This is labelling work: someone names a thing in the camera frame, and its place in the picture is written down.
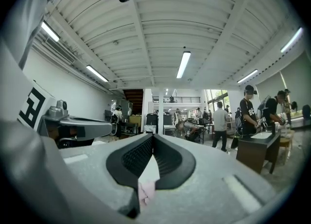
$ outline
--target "man in black t-shirt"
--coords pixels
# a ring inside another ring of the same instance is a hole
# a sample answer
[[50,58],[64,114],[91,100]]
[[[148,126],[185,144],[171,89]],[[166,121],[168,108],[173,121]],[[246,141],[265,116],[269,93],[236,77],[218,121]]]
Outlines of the man in black t-shirt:
[[245,135],[255,134],[259,127],[253,104],[250,102],[254,94],[257,94],[254,88],[251,85],[247,85],[244,91],[244,98],[240,102],[240,109],[244,119],[242,124],[243,134]]
[[284,91],[279,91],[277,96],[267,100],[265,109],[263,110],[263,116],[266,118],[268,126],[271,126],[272,121],[279,122],[280,125],[285,124],[285,122],[276,114],[277,104],[283,104],[284,101]]

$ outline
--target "backpack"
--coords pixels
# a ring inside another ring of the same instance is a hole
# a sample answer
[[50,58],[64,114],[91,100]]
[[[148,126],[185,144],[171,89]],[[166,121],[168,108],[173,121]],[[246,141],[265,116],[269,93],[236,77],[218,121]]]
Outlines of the backpack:
[[267,108],[266,108],[266,103],[267,103],[267,101],[268,101],[270,98],[271,98],[271,96],[268,95],[268,96],[260,103],[260,105],[259,105],[259,107],[258,107],[258,109],[257,109],[257,117],[258,117],[258,119],[261,119],[261,118],[262,118],[264,109],[267,109]]

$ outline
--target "cardboard box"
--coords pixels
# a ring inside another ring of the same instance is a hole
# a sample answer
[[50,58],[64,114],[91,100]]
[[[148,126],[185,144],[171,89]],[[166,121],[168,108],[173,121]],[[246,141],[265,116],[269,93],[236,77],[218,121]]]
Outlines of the cardboard box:
[[141,126],[141,115],[132,115],[130,116],[131,124],[138,124],[138,127]]

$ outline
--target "white t-shirt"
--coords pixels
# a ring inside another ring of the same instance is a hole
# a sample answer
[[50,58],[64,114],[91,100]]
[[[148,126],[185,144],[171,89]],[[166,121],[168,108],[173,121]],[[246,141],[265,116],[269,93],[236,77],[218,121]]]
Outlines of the white t-shirt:
[[115,110],[112,115],[116,115],[118,117],[117,123],[119,123],[119,121],[123,119],[123,115],[121,111]]
[[214,128],[216,132],[223,132],[227,130],[226,120],[228,118],[228,113],[221,108],[214,112]]
[[203,113],[201,110],[199,110],[196,114],[196,116],[199,118],[199,119],[202,119],[203,118]]

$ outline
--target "black pants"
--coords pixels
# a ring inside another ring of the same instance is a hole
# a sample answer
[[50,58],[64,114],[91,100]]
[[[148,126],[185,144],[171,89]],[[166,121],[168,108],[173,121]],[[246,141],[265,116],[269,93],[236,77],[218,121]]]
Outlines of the black pants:
[[215,138],[214,138],[214,141],[213,141],[213,147],[216,148],[217,143],[218,143],[220,137],[222,137],[222,139],[223,139],[222,150],[224,151],[225,147],[227,145],[227,131],[223,131],[223,132],[215,131]]
[[121,137],[121,122],[117,124],[117,132],[116,132],[116,137],[120,138]]
[[195,142],[195,139],[199,137],[199,132],[192,133],[189,137],[186,137],[188,141]]
[[292,117],[291,117],[291,114],[290,113],[287,113],[286,114],[286,117],[287,117],[287,121],[288,121],[288,124],[292,124]]

